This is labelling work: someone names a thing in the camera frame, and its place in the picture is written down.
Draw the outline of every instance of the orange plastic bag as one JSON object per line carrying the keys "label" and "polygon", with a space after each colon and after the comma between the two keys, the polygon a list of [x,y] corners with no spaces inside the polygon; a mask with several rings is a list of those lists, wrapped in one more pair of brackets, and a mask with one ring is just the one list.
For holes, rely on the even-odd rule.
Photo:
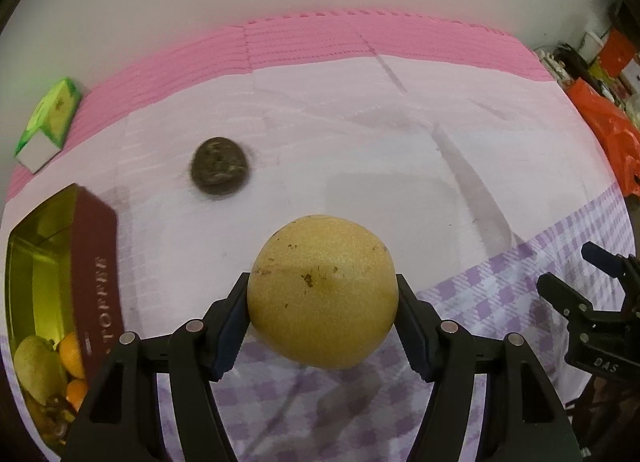
{"label": "orange plastic bag", "polygon": [[578,79],[566,92],[609,159],[623,196],[640,197],[640,132],[626,115]]}

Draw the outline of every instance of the pink border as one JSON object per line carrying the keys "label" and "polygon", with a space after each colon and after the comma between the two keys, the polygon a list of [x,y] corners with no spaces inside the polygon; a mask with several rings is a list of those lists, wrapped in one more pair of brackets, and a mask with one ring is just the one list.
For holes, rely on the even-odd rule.
{"label": "pink border", "polygon": [[[145,58],[107,79],[82,100],[65,149],[56,158],[131,112],[219,76],[375,55],[471,65],[533,81],[551,80],[536,55],[517,39],[479,25],[384,10],[332,10],[267,18],[216,30],[199,41]],[[32,178],[26,168],[17,166],[7,200]]]}

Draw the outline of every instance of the metal pin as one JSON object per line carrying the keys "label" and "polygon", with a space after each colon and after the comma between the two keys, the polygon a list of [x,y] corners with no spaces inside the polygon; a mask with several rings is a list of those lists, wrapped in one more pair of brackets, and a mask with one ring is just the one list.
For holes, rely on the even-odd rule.
{"label": "metal pin", "polygon": [[199,319],[192,319],[187,323],[186,328],[189,332],[200,332],[204,328],[204,323]]}
{"label": "metal pin", "polygon": [[509,343],[517,347],[521,347],[524,344],[524,337],[522,337],[520,334],[516,334],[515,332],[509,334],[508,339]]}
{"label": "metal pin", "polygon": [[123,345],[129,345],[135,341],[136,335],[133,332],[125,332],[122,336],[120,336],[120,343]]}
{"label": "metal pin", "polygon": [[455,321],[447,320],[440,324],[440,328],[449,334],[455,334],[458,331],[458,324]]}

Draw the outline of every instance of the gingham tablecloth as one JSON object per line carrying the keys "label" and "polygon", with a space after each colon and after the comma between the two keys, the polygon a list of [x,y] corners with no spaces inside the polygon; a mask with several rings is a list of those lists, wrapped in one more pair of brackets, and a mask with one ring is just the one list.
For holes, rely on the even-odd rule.
{"label": "gingham tablecloth", "polygon": [[[188,175],[213,135],[240,143],[252,166],[247,186],[217,201]],[[443,318],[523,334],[565,401],[588,376],[562,360],[565,322],[535,281],[553,272],[596,308],[618,309],[620,288],[580,246],[634,251],[602,150],[536,57],[504,33],[402,12],[227,27],[122,71],[85,97],[59,157],[36,177],[17,168],[0,243],[71,182],[118,212],[122,310],[142,337],[201,317],[286,222],[329,213],[378,234]],[[38,439],[4,325],[0,347]],[[430,390],[395,330],[359,366],[325,372],[277,356],[250,329],[214,396],[241,461],[401,461]],[[168,451],[182,460],[165,376],[159,398]],[[461,460],[474,460],[483,401],[478,376]]]}

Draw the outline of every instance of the orange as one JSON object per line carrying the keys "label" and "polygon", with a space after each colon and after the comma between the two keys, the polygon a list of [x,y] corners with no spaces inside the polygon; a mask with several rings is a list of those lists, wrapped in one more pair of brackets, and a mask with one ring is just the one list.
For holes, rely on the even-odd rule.
{"label": "orange", "polygon": [[84,396],[88,391],[89,385],[82,379],[74,379],[66,386],[66,400],[71,403],[76,412],[80,410]]}
{"label": "orange", "polygon": [[75,332],[70,332],[58,345],[60,359],[66,371],[76,379],[84,379],[84,366],[82,366],[82,352]]}

